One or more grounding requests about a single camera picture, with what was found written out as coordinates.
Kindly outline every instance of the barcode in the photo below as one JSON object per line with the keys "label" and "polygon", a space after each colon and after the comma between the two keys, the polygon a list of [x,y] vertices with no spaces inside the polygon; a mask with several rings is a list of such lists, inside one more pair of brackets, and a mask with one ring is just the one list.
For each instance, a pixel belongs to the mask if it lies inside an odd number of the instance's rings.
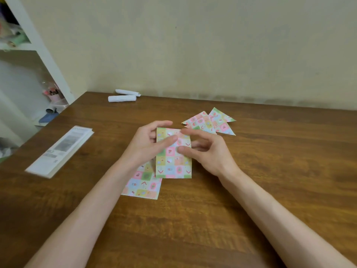
{"label": "barcode", "polygon": [[51,154],[51,153],[44,153],[44,156],[51,157],[51,158],[56,158],[57,155]]}
{"label": "barcode", "polygon": [[54,149],[67,152],[83,136],[83,133],[71,132]]}

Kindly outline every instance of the beige wall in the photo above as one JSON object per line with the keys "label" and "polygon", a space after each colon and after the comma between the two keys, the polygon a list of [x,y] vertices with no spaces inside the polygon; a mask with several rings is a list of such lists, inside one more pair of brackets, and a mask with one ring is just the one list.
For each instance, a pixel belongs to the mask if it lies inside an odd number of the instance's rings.
{"label": "beige wall", "polygon": [[22,0],[74,93],[357,109],[357,0]]}

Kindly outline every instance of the forearm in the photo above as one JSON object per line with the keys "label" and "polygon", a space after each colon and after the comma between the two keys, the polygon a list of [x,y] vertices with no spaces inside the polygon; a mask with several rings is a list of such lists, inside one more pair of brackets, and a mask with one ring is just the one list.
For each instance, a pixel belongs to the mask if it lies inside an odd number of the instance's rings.
{"label": "forearm", "polygon": [[355,267],[238,167],[225,176],[222,184],[242,205],[288,268]]}
{"label": "forearm", "polygon": [[93,246],[131,175],[131,170],[120,165],[120,162],[112,166],[47,239],[26,268],[85,267]]}

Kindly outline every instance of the rolled white paper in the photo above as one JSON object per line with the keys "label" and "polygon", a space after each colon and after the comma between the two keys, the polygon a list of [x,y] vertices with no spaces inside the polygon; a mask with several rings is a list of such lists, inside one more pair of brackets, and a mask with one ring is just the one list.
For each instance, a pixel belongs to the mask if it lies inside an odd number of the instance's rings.
{"label": "rolled white paper", "polygon": [[120,102],[120,101],[136,101],[136,96],[135,95],[109,96],[108,101],[110,103]]}
{"label": "rolled white paper", "polygon": [[115,92],[117,92],[118,94],[135,95],[137,97],[141,96],[141,94],[139,92],[123,90],[123,89],[116,89]]}

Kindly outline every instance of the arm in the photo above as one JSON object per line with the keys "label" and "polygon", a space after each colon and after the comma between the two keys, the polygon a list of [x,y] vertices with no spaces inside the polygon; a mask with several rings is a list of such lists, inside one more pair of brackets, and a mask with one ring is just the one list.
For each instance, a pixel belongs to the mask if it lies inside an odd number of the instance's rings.
{"label": "arm", "polygon": [[155,143],[154,130],[171,124],[172,121],[154,121],[140,127],[121,158],[110,167],[25,267],[85,267],[128,180],[141,164],[148,162],[177,140],[177,136],[173,135]]}
{"label": "arm", "polygon": [[205,169],[218,176],[288,268],[356,267],[244,174],[221,136],[192,129],[183,129],[181,132],[198,135],[202,139],[193,141],[192,148],[182,146],[178,151],[196,159]]}

